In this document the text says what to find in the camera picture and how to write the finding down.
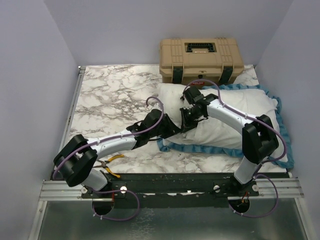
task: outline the pliers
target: pliers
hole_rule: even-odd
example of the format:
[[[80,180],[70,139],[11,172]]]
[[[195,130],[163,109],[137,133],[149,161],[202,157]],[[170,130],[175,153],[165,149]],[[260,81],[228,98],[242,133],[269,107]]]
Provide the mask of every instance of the pliers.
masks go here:
[[[116,178],[121,178],[120,175],[113,173],[110,168],[107,166],[107,164],[111,163],[113,160],[118,159],[118,158],[124,158],[125,155],[123,154],[119,154],[119,155],[115,155],[111,158],[109,158],[107,161],[102,161],[102,160],[97,160],[99,163],[101,163],[101,165],[98,166],[94,166],[94,168],[104,168],[109,174],[115,176]]]

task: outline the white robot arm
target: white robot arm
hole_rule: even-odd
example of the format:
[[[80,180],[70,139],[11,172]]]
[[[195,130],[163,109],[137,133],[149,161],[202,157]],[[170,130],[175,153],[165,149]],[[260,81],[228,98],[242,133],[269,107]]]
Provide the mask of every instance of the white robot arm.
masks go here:
[[[186,89],[183,97],[192,107],[180,109],[181,128],[177,127],[167,114],[153,109],[144,120],[127,127],[120,133],[89,139],[85,139],[81,134],[73,137],[56,156],[54,164],[61,165],[65,158],[70,157],[74,152],[78,153],[77,150],[81,148],[79,153],[82,156],[72,155],[63,166],[60,166],[59,171],[70,187],[83,184],[100,191],[108,184],[108,177],[105,173],[93,169],[96,160],[121,151],[139,148],[154,137],[166,139],[178,133],[187,132],[196,128],[198,122],[211,117],[226,123],[242,135],[244,157],[230,180],[234,188],[241,189],[253,179],[260,163],[279,146],[273,131],[248,117],[258,119],[273,128],[270,118],[266,115],[256,117],[236,109],[243,115],[240,116],[222,105],[214,94],[204,96],[194,86]]]

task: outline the tan plastic case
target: tan plastic case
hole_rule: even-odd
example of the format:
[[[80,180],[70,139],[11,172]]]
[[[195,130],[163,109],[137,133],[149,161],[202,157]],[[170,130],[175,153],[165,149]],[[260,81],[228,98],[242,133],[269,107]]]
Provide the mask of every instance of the tan plastic case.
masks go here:
[[[234,38],[163,39],[159,52],[163,83],[187,85],[206,79],[219,85],[232,84],[245,69]]]

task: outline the white marble countertop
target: white marble countertop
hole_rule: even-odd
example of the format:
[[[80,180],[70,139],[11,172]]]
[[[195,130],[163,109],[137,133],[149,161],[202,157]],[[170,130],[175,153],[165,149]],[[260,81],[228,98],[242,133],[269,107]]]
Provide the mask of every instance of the white marble countertop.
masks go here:
[[[152,108],[146,107],[146,99],[157,94],[157,84],[161,82],[158,65],[87,66],[69,138],[77,134],[104,137],[144,119]],[[235,83],[259,84],[254,67],[245,66]],[[161,152],[154,141],[122,153],[125,158],[108,164],[115,173],[231,173],[241,161],[224,154],[184,153],[173,149]],[[267,163],[260,171],[286,170]]]

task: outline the yellow pliers handle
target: yellow pliers handle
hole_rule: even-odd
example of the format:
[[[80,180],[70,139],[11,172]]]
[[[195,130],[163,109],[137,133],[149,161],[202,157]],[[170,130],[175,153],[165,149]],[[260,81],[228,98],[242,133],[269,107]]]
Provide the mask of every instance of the yellow pliers handle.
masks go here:
[[[124,157],[125,157],[125,155],[123,155],[123,154],[115,155],[115,156],[113,156],[113,157],[110,157],[110,158],[108,159],[108,161],[106,161],[106,162],[107,162],[107,163],[110,163],[110,162],[112,162],[112,161],[115,160],[115,159],[124,158]],[[118,179],[121,178],[120,175],[113,173],[108,166],[106,166],[105,170],[106,170],[109,174],[115,176],[116,178],[118,178]]]

